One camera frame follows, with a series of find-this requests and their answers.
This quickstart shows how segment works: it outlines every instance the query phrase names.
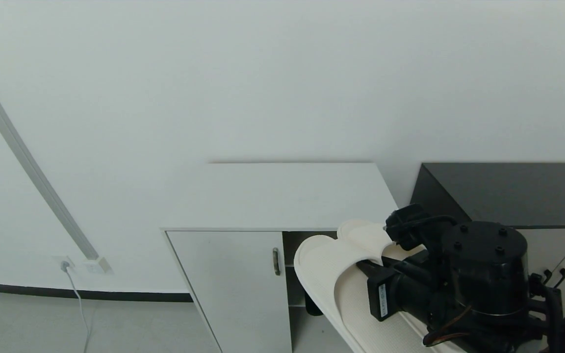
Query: gray floor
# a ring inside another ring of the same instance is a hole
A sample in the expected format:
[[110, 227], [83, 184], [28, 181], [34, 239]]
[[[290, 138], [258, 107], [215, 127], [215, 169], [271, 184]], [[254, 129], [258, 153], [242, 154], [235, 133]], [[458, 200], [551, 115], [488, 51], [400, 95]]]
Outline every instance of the gray floor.
[[[88, 353], [213, 353], [192, 303], [83, 300], [92, 325]], [[0, 352], [81, 353], [86, 331], [78, 301], [0, 294]]]

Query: wall outlet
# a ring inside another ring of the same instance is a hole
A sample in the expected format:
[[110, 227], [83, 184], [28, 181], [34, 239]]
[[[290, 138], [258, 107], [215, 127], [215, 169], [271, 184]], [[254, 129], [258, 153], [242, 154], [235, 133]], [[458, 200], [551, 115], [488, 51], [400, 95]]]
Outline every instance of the wall outlet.
[[71, 261], [71, 259], [67, 255], [52, 255], [51, 258], [54, 260], [54, 262], [56, 262], [58, 264], [58, 268], [60, 268], [60, 264], [63, 261], [67, 261], [69, 263], [70, 268], [75, 267], [74, 262]]
[[89, 273], [99, 273], [101, 275], [110, 271], [110, 266], [108, 265], [108, 261], [104, 257], [99, 257], [97, 260], [86, 260], [82, 262], [84, 266], [87, 268]]

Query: black countertop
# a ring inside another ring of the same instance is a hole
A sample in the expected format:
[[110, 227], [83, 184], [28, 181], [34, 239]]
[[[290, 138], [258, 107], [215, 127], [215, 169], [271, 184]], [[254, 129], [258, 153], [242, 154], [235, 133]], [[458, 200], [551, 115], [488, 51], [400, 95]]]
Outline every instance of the black countertop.
[[423, 163], [473, 221], [565, 228], [565, 163]]

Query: white slipper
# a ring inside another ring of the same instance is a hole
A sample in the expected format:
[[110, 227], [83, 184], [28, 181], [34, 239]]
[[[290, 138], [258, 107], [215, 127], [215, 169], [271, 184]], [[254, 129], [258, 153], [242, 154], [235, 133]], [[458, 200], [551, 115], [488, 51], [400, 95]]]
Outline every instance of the white slipper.
[[355, 263], [370, 259], [381, 264], [385, 253], [398, 259], [410, 255], [390, 245], [383, 225], [352, 220], [339, 227], [336, 240], [325, 235], [306, 239], [296, 251], [294, 268], [308, 295], [354, 353], [462, 353], [449, 342], [424, 347], [426, 326], [407, 313], [383, 322], [370, 315], [367, 277]]

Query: black baseboard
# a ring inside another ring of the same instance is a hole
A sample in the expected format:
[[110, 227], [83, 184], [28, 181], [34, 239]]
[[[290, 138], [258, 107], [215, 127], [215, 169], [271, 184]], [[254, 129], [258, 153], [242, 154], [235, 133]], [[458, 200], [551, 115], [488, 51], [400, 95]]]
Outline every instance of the black baseboard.
[[[9, 286], [0, 284], [0, 293], [34, 295], [38, 297], [71, 298], [76, 299], [73, 290], [61, 290], [54, 288]], [[80, 290], [80, 297], [89, 300], [118, 300], [127, 302], [170, 302], [170, 303], [193, 303], [189, 293], [145, 293], [145, 292], [122, 292], [122, 291], [90, 291]]]

